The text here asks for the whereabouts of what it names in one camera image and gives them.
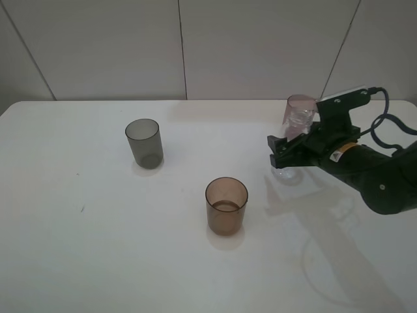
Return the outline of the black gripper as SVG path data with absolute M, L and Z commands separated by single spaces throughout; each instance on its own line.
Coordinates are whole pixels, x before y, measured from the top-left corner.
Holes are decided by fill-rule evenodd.
M 329 159 L 337 147 L 346 142 L 354 142 L 360 127 L 325 127 L 321 122 L 313 122 L 308 134 L 300 134 L 288 140 L 267 136 L 267 144 L 272 151 L 270 163 L 273 167 L 319 166 L 323 159 Z

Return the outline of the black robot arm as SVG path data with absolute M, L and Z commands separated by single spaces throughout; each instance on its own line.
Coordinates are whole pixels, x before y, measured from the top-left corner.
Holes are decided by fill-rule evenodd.
M 314 122 L 309 133 L 292 140 L 268 136 L 274 168 L 316 166 L 357 190 L 381 215 L 416 208 L 416 144 L 386 156 L 358 144 L 359 128 L 334 132 Z

